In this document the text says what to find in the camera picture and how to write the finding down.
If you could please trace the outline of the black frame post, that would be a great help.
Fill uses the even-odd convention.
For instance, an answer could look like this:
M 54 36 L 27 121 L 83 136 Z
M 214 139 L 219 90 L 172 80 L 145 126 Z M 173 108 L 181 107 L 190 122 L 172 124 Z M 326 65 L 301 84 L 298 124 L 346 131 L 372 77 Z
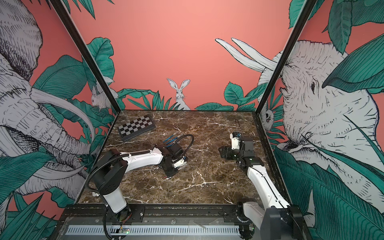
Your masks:
M 84 58 L 88 67 L 90 68 L 92 74 L 94 75 L 98 83 L 101 85 L 101 88 L 106 94 L 106 97 L 111 102 L 112 109 L 115 110 L 118 115 L 121 112 L 121 108 L 119 107 L 115 97 L 112 95 L 112 92 L 110 91 L 109 86 L 105 82 L 105 79 L 101 73 L 101 70 L 99 69 L 95 59 L 90 53 L 88 46 L 86 45 L 83 37 L 81 36 L 77 27 L 75 26 L 72 18 L 70 17 L 70 14 L 67 8 L 65 7 L 64 3 L 59 0 L 50 0 L 50 3 L 55 9 L 57 15 L 59 16 L 61 22 L 65 26 L 66 30 L 68 31 L 69 35 L 71 36 L 78 50 L 80 51 L 82 57 Z
M 282 52 L 282 55 L 280 57 L 280 60 L 278 61 L 278 64 L 273 72 L 273 75 L 266 87 L 266 91 L 263 94 L 263 97 L 258 105 L 258 108 L 256 109 L 256 115 L 259 115 L 262 111 L 262 108 L 264 107 L 268 96 L 273 90 L 273 87 L 275 86 L 276 81 L 280 78 L 280 74 L 283 71 L 283 68 L 291 55 L 293 48 L 316 4 L 316 0 L 307 0 L 304 2 L 304 5 L 301 9 L 301 12 L 299 14 L 299 17 L 297 18 L 297 22 L 295 23 L 295 26 L 291 32 L 291 35 L 286 43 L 286 46 Z

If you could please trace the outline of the left black frame post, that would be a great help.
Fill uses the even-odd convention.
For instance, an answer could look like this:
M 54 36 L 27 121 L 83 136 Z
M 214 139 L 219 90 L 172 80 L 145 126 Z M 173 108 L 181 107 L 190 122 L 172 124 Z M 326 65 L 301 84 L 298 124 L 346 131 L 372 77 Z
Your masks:
M 55 9 L 57 15 L 59 16 L 61 22 L 65 26 L 66 30 L 68 31 L 69 35 L 71 36 L 78 50 L 80 51 L 82 57 L 84 58 L 88 67 L 90 68 L 92 74 L 94 75 L 98 83 L 101 85 L 101 88 L 106 94 L 106 97 L 111 102 L 112 109 L 115 110 L 118 115 L 121 112 L 121 108 L 119 107 L 115 97 L 112 95 L 112 92 L 110 91 L 109 86 L 105 82 L 105 79 L 101 73 L 101 70 L 99 69 L 95 59 L 90 53 L 88 46 L 86 45 L 83 37 L 81 36 L 77 27 L 75 26 L 72 18 L 70 17 L 70 14 L 67 8 L 65 7 L 64 3 L 59 0 L 50 0 L 50 3 Z

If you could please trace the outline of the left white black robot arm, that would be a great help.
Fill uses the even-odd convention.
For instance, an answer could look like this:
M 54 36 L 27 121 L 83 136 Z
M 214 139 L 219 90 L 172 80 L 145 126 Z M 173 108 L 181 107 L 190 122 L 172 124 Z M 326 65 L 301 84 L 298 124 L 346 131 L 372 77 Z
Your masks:
M 158 165 L 164 170 L 166 178 L 170 178 L 187 164 L 189 159 L 186 153 L 179 144 L 156 145 L 149 150 L 131 153 L 109 150 L 92 168 L 86 187 L 99 194 L 114 214 L 129 211 L 120 189 L 124 175 L 145 166 Z

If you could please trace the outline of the right black frame post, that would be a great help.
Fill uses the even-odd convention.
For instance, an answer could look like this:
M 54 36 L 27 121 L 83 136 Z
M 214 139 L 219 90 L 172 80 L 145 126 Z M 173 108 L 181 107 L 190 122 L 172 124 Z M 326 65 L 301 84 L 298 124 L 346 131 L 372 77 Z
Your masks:
M 282 55 L 280 57 L 280 60 L 278 61 L 278 64 L 273 72 L 273 75 L 266 87 L 266 91 L 263 94 L 263 97 L 258 105 L 258 108 L 256 109 L 256 115 L 259 115 L 262 111 L 262 108 L 264 107 L 268 96 L 273 90 L 273 87 L 275 86 L 276 81 L 280 78 L 280 74 L 283 71 L 283 68 L 291 55 L 293 48 L 316 4 L 316 0 L 307 0 L 304 2 L 304 5 L 301 9 L 301 12 L 299 14 L 299 17 L 297 18 L 297 22 L 295 23 L 295 26 L 291 32 L 291 35 L 286 43 L 286 46 L 282 52 Z

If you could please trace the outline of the black white checkerboard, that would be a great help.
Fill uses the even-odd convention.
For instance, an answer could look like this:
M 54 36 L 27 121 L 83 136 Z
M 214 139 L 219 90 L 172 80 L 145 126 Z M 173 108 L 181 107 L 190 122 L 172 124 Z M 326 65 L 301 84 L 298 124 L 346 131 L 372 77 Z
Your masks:
M 149 115 L 141 116 L 133 121 L 120 125 L 118 132 L 123 141 L 128 141 L 145 132 L 154 129 L 156 126 Z

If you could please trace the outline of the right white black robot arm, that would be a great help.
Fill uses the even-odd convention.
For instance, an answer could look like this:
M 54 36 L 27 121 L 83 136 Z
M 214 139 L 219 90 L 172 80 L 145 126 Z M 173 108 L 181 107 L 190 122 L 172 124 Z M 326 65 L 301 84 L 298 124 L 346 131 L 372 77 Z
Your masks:
M 303 215 L 286 201 L 270 179 L 262 160 L 256 156 L 253 139 L 239 132 L 230 134 L 231 146 L 219 148 L 221 158 L 236 161 L 255 186 L 263 206 L 256 202 L 237 204 L 236 216 L 251 221 L 261 240 L 303 240 Z

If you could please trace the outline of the black front rail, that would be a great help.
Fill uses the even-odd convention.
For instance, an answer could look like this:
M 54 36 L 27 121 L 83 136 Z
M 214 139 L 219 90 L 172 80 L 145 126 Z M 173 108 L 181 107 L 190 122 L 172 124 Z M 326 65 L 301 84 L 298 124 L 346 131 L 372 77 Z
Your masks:
M 251 220 L 246 218 L 242 207 L 230 204 L 129 204 L 129 212 L 124 210 L 115 214 L 104 204 L 75 204 L 65 208 L 61 221 L 69 217 L 102 218 L 107 216 L 108 223 L 142 223 L 144 218 L 223 218 L 225 223 L 245 224 Z

